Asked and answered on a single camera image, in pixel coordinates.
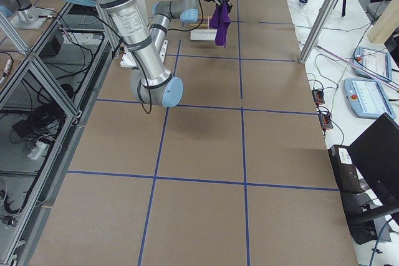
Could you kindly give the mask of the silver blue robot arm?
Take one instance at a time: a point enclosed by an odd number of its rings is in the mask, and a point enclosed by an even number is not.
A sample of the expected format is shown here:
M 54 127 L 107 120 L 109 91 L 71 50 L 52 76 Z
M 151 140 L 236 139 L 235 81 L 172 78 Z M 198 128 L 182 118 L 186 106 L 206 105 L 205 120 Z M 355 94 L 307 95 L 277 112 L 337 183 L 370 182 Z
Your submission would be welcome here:
M 163 64 L 162 44 L 172 19 L 193 23 L 201 0 L 162 1 L 153 7 L 148 24 L 144 0 L 63 0 L 83 6 L 100 6 L 113 19 L 126 50 L 137 63 L 130 75 L 130 90 L 143 104 L 175 107 L 183 94 L 183 82 Z M 226 0 L 204 0 L 222 4 Z

